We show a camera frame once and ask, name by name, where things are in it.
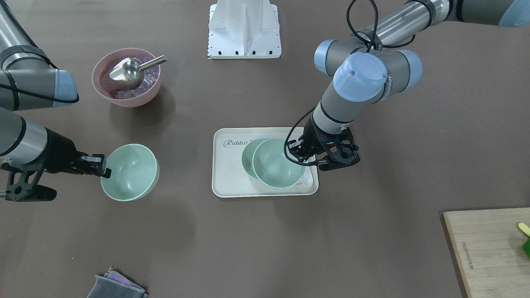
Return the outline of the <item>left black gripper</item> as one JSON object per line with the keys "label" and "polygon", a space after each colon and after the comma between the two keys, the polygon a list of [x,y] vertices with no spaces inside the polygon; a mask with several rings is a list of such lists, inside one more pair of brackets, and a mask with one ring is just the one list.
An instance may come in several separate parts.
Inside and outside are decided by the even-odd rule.
{"label": "left black gripper", "polygon": [[287,136],[287,154],[292,162],[303,166],[317,166],[320,171],[354,166],[360,161],[359,147],[355,144],[350,128],[339,134],[329,134],[318,128],[312,117],[306,122],[298,139]]}

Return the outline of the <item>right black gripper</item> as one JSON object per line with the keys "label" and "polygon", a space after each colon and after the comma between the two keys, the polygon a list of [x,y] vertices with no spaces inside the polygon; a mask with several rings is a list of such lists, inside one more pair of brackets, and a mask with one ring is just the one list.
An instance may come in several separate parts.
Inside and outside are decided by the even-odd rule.
{"label": "right black gripper", "polygon": [[112,170],[106,166],[104,154],[83,155],[69,138],[52,130],[46,130],[48,142],[42,154],[34,161],[22,164],[11,160],[1,163],[1,169],[8,171],[5,193],[2,195],[12,202],[45,202],[57,196],[55,189],[39,185],[44,172],[69,172],[76,174],[72,164],[77,162],[81,174],[111,178]]}

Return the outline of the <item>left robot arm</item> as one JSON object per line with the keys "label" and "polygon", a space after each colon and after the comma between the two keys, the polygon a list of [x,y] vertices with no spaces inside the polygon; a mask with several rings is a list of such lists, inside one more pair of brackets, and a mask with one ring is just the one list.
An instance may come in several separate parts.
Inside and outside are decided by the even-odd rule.
{"label": "left robot arm", "polygon": [[350,125],[370,104],[418,83],[419,56],[403,46],[416,34],[445,21],[518,28],[529,23],[528,0],[409,0],[382,20],[343,41],[325,40],[316,49],[316,68],[332,77],[298,139],[287,137],[284,156],[322,171],[360,161]]}

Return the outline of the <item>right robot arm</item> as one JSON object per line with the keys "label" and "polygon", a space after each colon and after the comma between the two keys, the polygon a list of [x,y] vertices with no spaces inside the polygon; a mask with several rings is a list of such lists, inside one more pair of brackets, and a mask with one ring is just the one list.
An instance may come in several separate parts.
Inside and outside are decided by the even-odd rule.
{"label": "right robot arm", "polygon": [[57,192],[39,184],[43,173],[111,177],[102,154],[78,151],[72,140],[24,117],[21,110],[64,107],[79,101],[72,74],[57,68],[24,31],[5,1],[0,9],[1,169],[8,172],[1,197],[46,202]]}

